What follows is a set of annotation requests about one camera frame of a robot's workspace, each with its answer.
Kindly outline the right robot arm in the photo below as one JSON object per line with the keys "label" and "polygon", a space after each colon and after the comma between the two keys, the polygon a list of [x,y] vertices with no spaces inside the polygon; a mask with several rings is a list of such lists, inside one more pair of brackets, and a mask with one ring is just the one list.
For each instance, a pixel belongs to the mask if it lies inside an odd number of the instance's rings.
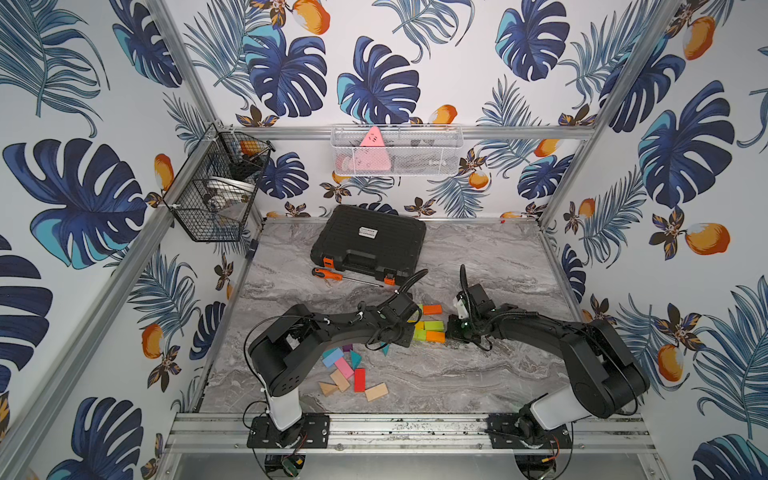
{"label": "right robot arm", "polygon": [[561,321],[512,304],[495,305],[479,284],[456,295],[457,313],[446,336],[480,346],[486,337],[516,341],[564,362],[568,385],[521,410],[523,426],[552,431],[587,417],[609,418],[640,397],[650,381],[638,361],[606,320]]}

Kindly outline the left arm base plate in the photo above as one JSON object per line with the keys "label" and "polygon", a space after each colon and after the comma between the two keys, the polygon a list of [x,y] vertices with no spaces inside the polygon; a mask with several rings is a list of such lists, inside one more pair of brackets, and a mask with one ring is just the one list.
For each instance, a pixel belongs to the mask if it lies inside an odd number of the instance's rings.
{"label": "left arm base plate", "polygon": [[286,430],[278,429],[268,415],[255,417],[249,425],[247,447],[251,449],[325,449],[331,418],[319,413],[303,414]]}

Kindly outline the orange rectangular block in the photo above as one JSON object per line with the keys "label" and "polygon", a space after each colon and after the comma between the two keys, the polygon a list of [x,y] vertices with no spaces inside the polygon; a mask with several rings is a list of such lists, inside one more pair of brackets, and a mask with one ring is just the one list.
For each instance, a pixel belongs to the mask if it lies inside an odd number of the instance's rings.
{"label": "orange rectangular block", "polygon": [[425,340],[427,342],[431,343],[440,343],[444,344],[446,341],[446,336],[444,332],[439,331],[427,331],[425,333]]}

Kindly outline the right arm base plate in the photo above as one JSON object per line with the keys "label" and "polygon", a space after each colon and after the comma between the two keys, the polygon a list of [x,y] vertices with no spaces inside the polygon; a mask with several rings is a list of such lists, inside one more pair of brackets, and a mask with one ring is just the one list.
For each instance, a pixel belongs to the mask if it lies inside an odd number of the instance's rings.
{"label": "right arm base plate", "polygon": [[490,414],[485,433],[493,449],[558,450],[573,446],[565,425],[545,430],[528,414]]}

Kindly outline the light green narrow block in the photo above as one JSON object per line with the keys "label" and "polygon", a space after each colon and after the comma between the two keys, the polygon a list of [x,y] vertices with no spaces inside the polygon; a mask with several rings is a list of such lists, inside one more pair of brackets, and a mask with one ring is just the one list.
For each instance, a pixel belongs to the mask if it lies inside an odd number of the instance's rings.
{"label": "light green narrow block", "polygon": [[426,331],[444,332],[445,324],[442,321],[425,321],[424,329]]}

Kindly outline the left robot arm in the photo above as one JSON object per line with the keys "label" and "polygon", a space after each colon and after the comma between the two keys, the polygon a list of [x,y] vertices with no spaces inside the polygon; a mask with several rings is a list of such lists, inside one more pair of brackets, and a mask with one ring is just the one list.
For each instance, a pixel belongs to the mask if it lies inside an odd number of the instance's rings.
{"label": "left robot arm", "polygon": [[284,432],[301,421],[298,388],[325,352],[351,344],[374,351],[388,345],[407,348],[415,329],[411,319],[420,313],[409,293],[395,292],[350,313],[318,313],[296,304],[277,316],[244,344],[245,359],[265,389],[272,425]]}

